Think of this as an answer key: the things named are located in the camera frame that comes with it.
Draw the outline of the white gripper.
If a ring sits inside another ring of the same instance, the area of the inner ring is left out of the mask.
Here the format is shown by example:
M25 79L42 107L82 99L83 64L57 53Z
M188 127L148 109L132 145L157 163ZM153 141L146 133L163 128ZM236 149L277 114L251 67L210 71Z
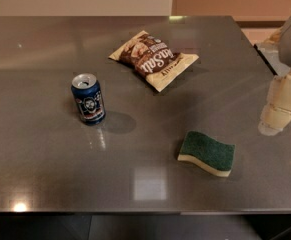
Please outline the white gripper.
M291 67L291 16L282 26L278 51L279 60ZM258 129L265 136L274 136L282 132L290 122L291 70L287 75L275 76L272 80Z

